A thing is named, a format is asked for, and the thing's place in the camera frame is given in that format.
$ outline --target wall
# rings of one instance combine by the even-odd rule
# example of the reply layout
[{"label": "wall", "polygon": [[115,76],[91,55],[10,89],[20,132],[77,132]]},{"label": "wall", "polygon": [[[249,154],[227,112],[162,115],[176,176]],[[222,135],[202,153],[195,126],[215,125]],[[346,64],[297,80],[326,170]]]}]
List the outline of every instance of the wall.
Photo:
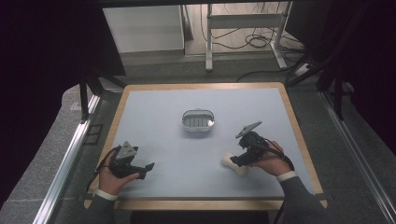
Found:
[{"label": "wall", "polygon": [[119,53],[184,49],[179,6],[105,8]]}]

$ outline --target sleeve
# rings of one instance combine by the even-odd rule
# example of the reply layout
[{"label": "sleeve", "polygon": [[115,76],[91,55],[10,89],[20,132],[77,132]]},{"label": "sleeve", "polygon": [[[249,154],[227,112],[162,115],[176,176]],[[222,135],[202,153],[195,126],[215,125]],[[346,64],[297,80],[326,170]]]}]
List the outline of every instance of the sleeve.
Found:
[{"label": "sleeve", "polygon": [[332,223],[328,211],[308,192],[299,176],[280,181],[285,193],[284,213],[289,224]]},{"label": "sleeve", "polygon": [[95,195],[90,207],[78,219],[79,224],[109,224],[113,221],[114,203],[109,199]]}]

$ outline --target white cuff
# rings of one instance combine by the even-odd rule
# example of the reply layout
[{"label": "white cuff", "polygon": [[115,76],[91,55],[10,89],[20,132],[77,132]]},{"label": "white cuff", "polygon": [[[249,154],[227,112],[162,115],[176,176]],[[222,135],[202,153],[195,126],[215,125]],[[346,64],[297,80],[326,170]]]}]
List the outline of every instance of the white cuff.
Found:
[{"label": "white cuff", "polygon": [[116,201],[119,198],[119,195],[112,195],[112,194],[102,191],[101,189],[96,189],[96,191],[93,195],[97,195],[97,196],[107,199],[109,201]]},{"label": "white cuff", "polygon": [[290,178],[295,177],[295,176],[297,176],[297,173],[295,171],[290,171],[290,172],[285,173],[283,175],[277,176],[276,179],[277,179],[277,181],[282,182],[282,181],[285,181],[285,180],[290,179]]}]

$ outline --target metal container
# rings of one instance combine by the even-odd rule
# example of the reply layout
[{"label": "metal container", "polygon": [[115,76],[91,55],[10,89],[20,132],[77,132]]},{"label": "metal container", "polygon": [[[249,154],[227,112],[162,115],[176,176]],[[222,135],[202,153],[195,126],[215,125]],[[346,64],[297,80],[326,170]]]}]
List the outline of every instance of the metal container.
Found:
[{"label": "metal container", "polygon": [[186,111],[181,122],[187,132],[209,132],[215,125],[215,117],[209,110],[194,109]]}]

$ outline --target hand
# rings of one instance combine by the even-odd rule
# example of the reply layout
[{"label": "hand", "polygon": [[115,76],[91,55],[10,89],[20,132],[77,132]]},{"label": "hand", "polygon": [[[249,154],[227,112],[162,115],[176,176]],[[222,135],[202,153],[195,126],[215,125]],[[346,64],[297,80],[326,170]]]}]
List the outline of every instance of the hand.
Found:
[{"label": "hand", "polygon": [[[271,143],[269,143],[270,148],[283,152],[283,148],[277,142],[272,141]],[[259,161],[255,161],[249,166],[262,168],[268,174],[275,176],[283,175],[291,171],[289,165],[272,152],[266,152],[265,156]]]},{"label": "hand", "polygon": [[108,169],[108,165],[110,164],[114,153],[115,152],[112,152],[107,157],[104,167],[99,173],[99,189],[111,195],[119,195],[122,187],[137,179],[139,177],[139,173],[128,175],[124,178],[118,178],[111,174],[111,171]]}]

